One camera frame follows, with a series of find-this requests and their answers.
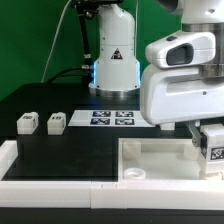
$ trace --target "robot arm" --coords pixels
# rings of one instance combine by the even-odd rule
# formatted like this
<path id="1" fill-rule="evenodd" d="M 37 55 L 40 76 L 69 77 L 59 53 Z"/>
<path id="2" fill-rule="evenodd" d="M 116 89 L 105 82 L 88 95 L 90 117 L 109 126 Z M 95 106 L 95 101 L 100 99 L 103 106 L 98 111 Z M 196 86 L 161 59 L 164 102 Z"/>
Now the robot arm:
<path id="1" fill-rule="evenodd" d="M 157 0 L 159 4 L 172 14 L 181 15 L 183 13 L 185 0 Z"/>
<path id="2" fill-rule="evenodd" d="M 223 125 L 196 128 L 195 121 L 224 116 L 224 1 L 158 2 L 170 13 L 182 11 L 182 30 L 146 48 L 142 116 L 150 124 L 185 121 L 201 149 L 203 175 L 223 172 Z"/>
<path id="3" fill-rule="evenodd" d="M 120 4 L 123 0 L 73 0 L 72 7 L 78 13 L 84 13 L 86 19 L 92 19 L 94 15 L 99 13 L 98 8 L 101 5 Z"/>

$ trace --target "green backdrop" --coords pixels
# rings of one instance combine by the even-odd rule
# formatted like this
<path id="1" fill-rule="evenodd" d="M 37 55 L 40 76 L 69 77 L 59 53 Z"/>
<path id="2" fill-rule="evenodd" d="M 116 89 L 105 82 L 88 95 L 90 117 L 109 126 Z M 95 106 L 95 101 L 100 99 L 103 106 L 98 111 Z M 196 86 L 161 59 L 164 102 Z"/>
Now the green backdrop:
<path id="1" fill-rule="evenodd" d="M 41 81 L 55 30 L 67 0 L 1 0 L 0 99 L 19 86 Z M 135 17 L 136 0 L 121 7 Z M 87 21 L 91 52 L 98 56 L 97 18 Z M 163 10 L 155 0 L 139 0 L 137 58 L 147 66 L 145 47 L 180 29 L 180 18 Z M 76 11 L 67 10 L 46 79 L 83 63 L 81 33 Z M 80 78 L 66 79 L 80 82 Z"/>

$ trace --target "white box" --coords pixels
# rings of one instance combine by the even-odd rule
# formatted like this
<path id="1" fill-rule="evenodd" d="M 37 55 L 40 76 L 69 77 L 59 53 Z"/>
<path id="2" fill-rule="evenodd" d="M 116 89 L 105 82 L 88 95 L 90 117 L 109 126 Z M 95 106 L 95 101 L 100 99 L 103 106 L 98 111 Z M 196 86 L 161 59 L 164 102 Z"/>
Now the white box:
<path id="1" fill-rule="evenodd" d="M 25 113 L 17 121 L 17 131 L 19 135 L 31 135 L 39 125 L 38 113 Z"/>
<path id="2" fill-rule="evenodd" d="M 65 113 L 53 113 L 47 122 L 48 135 L 62 135 L 65 127 Z"/>

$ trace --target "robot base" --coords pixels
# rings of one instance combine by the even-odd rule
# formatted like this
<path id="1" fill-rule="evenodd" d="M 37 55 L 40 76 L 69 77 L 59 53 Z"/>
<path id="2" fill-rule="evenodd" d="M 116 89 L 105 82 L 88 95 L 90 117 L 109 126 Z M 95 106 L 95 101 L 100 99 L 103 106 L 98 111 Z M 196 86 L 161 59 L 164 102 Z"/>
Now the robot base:
<path id="1" fill-rule="evenodd" d="M 97 88 L 94 84 L 89 84 L 89 92 L 94 95 L 104 96 L 104 97 L 111 97 L 111 98 L 124 98 L 124 97 L 132 97 L 138 96 L 140 93 L 140 89 L 136 88 L 129 91 L 110 91 L 110 90 L 103 90 Z"/>

